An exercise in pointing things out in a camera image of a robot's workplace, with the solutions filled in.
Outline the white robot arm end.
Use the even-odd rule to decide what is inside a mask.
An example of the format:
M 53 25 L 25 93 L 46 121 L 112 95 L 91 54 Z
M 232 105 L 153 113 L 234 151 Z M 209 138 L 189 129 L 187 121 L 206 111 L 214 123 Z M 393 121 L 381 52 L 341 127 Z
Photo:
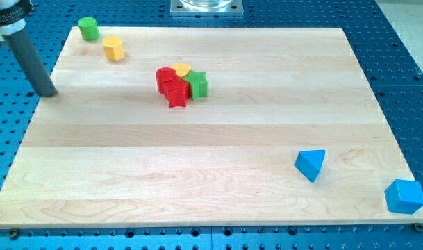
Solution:
M 0 0 L 0 42 L 26 26 L 25 18 L 32 12 L 31 0 Z

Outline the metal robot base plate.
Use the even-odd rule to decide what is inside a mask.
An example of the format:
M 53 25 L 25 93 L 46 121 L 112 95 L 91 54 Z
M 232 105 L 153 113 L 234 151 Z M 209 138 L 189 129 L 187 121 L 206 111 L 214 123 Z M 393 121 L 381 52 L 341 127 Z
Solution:
M 243 0 L 170 0 L 171 16 L 243 16 Z

